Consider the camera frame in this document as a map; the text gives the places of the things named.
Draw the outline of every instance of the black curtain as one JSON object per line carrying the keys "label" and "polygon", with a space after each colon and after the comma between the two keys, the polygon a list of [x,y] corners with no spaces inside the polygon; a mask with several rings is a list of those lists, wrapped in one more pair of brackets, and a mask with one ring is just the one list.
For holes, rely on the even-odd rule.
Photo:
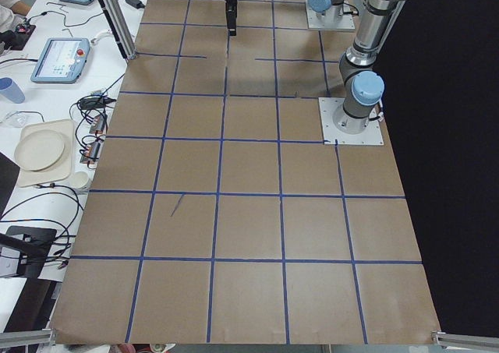
{"label": "black curtain", "polygon": [[378,57],[441,329],[499,337],[499,0],[410,0]]}

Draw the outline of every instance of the white plate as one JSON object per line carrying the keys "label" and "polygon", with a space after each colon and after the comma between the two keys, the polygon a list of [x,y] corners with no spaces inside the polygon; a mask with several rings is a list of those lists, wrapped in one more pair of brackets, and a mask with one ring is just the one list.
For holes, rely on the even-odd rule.
{"label": "white plate", "polygon": [[57,162],[64,152],[64,146],[64,137],[60,133],[42,129],[19,142],[14,160],[23,170],[43,170]]}

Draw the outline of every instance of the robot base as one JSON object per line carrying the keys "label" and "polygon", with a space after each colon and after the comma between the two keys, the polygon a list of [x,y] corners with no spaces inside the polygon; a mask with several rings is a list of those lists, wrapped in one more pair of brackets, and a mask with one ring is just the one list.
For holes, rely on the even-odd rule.
{"label": "robot base", "polygon": [[[322,122],[322,134],[325,144],[335,145],[384,145],[381,135],[380,123],[378,121],[369,122],[366,129],[357,135],[349,135],[338,129],[333,122],[333,114],[336,109],[343,105],[344,98],[332,97],[319,98],[320,121]],[[373,109],[371,117],[377,115]]]}
{"label": "robot base", "polygon": [[[335,17],[333,8],[330,8],[329,10],[326,10],[326,14],[322,16],[321,14],[314,12],[309,7],[308,1],[305,2],[305,7],[306,18],[308,20],[310,30],[329,30],[340,32],[354,32],[356,30],[353,18],[349,14]],[[350,7],[346,4],[343,5],[343,12],[349,11]]]}

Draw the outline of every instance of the beige tray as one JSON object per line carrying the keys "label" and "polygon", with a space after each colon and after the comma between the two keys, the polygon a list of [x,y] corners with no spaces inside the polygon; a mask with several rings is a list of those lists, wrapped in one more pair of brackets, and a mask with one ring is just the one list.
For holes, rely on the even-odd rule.
{"label": "beige tray", "polygon": [[50,167],[40,171],[27,171],[21,169],[17,179],[19,187],[27,187],[41,183],[56,182],[63,180],[71,175],[73,169],[73,136],[75,125],[71,119],[63,119],[60,121],[37,123],[35,125],[27,125],[21,132],[21,140],[31,133],[50,129],[60,133],[64,137],[64,152],[62,156]]}

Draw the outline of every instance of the person's arm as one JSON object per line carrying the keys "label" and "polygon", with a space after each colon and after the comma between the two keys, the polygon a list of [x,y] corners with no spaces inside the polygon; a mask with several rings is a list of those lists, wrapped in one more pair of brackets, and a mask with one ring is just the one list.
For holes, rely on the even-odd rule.
{"label": "person's arm", "polygon": [[28,12],[31,10],[31,6],[29,6],[28,4],[25,4],[22,1],[18,1],[14,5],[12,5],[10,7],[10,9],[15,14],[20,14],[21,16],[27,16]]}

